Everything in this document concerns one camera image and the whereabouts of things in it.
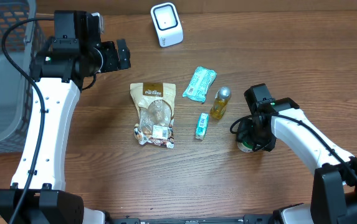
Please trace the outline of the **green lid white jar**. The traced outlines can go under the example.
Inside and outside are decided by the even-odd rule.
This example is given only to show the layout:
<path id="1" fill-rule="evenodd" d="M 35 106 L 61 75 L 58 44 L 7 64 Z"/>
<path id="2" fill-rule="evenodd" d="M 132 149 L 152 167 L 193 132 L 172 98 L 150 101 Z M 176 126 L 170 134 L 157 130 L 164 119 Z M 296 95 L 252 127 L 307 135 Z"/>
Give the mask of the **green lid white jar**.
<path id="1" fill-rule="evenodd" d="M 237 147 L 243 152 L 253 152 L 253 145 L 247 143 L 246 141 L 237 141 Z"/>

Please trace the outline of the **yellow liquid bottle grey cap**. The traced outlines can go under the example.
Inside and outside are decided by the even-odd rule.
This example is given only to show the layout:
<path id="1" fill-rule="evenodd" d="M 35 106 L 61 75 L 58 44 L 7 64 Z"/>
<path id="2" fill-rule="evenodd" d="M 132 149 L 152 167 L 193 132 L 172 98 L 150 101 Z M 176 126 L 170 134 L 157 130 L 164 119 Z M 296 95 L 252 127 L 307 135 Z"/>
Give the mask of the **yellow liquid bottle grey cap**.
<path id="1" fill-rule="evenodd" d="M 227 86 L 222 86 L 216 93 L 213 105 L 210 110 L 210 115 L 214 119 L 221 119 L 226 112 L 227 104 L 231 99 L 231 89 Z"/>

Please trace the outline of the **Kleenex tissue pack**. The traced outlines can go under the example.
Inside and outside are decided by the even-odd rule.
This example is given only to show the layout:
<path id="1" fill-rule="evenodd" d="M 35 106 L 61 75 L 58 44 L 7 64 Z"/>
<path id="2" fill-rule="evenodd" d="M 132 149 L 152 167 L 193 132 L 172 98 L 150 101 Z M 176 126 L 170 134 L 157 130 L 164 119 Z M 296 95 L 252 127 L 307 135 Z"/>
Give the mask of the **Kleenex tissue pack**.
<path id="1" fill-rule="evenodd" d="M 208 127 L 209 122 L 209 114 L 208 113 L 201 113 L 198 119 L 198 124 L 196 126 L 195 131 L 195 138 L 198 140 L 203 140 Z"/>

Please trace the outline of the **brown white snack bag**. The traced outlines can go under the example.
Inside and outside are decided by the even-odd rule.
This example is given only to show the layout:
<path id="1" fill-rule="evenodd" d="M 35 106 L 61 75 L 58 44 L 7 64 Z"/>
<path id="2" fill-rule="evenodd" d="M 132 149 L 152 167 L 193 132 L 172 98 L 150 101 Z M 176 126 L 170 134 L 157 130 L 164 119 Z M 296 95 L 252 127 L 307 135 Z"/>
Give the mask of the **brown white snack bag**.
<path id="1" fill-rule="evenodd" d="M 130 95 L 138 112 L 134 135 L 141 145 L 174 147 L 174 102 L 172 83 L 132 83 Z"/>

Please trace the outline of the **teal snack packet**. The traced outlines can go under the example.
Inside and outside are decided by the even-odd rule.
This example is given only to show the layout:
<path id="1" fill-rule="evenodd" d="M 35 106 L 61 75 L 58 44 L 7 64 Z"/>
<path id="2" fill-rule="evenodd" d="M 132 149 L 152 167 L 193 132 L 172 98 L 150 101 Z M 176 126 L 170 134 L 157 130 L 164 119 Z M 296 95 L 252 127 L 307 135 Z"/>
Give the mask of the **teal snack packet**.
<path id="1" fill-rule="evenodd" d="M 217 73 L 204 67 L 197 67 L 194 71 L 187 89 L 183 93 L 183 98 L 204 103 L 210 86 L 214 83 Z"/>

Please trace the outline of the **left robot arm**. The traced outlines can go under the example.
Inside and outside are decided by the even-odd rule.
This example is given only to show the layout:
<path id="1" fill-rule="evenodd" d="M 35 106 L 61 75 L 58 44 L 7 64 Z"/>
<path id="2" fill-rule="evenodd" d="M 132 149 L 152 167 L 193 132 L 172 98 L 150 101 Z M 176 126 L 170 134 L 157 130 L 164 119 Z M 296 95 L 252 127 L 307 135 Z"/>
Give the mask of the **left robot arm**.
<path id="1" fill-rule="evenodd" d="M 0 189 L 0 216 L 8 223 L 110 223 L 107 212 L 85 207 L 65 189 L 65 155 L 85 78 L 130 68 L 124 39 L 102 41 L 99 13 L 55 11 L 54 34 L 23 77 L 31 84 L 31 118 L 21 160 L 8 189 Z"/>

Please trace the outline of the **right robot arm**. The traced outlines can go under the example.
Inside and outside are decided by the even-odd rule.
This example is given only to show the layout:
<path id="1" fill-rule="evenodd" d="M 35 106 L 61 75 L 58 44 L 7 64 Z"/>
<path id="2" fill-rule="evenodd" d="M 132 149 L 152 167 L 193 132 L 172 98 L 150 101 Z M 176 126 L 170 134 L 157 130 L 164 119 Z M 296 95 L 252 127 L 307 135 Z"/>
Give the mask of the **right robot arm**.
<path id="1" fill-rule="evenodd" d="M 245 215 L 245 223 L 357 223 L 357 157 L 319 131 L 291 98 L 276 100 L 266 84 L 244 92 L 250 115 L 233 123 L 237 146 L 244 152 L 272 151 L 283 141 L 313 174 L 312 199 Z"/>

